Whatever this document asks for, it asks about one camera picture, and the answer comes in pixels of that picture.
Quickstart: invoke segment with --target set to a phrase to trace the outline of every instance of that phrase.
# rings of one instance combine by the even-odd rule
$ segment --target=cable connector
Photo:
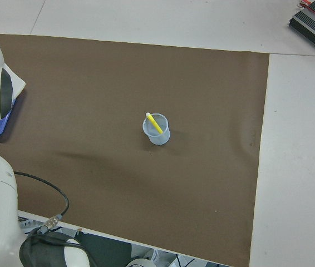
[[[54,217],[51,217],[50,219],[48,219],[41,227],[40,229],[37,231],[37,233],[39,235],[43,235],[46,232],[48,232],[49,230],[51,230],[52,228],[54,228],[58,222],[61,220],[62,215],[58,214]]]

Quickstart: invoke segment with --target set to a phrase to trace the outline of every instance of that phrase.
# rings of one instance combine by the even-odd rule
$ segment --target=white tabletop
[[[315,46],[288,27],[297,2],[0,1],[0,33],[271,53],[250,266],[314,267]]]

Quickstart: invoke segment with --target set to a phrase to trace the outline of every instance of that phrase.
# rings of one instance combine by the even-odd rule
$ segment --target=brown mat
[[[248,266],[268,54],[0,34],[27,86],[0,138],[14,170],[71,200],[67,223]],[[164,146],[142,131],[164,114]],[[19,209],[63,201],[17,177]]]

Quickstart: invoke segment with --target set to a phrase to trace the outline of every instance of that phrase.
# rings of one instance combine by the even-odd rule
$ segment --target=cup
[[[168,120],[164,115],[159,113],[153,113],[151,115],[156,123],[160,126],[163,133],[159,133],[147,118],[145,118],[144,122],[142,123],[142,130],[154,145],[163,145],[170,138]]]

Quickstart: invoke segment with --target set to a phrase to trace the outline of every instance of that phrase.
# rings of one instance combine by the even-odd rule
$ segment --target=yellow marker
[[[159,132],[159,134],[162,134],[163,131],[162,129],[160,128],[160,126],[158,125],[158,123],[154,120],[154,118],[152,117],[152,115],[150,113],[146,113],[145,114],[146,117],[149,119],[149,121],[151,122],[151,124],[155,127],[155,129],[157,129],[157,131]]]

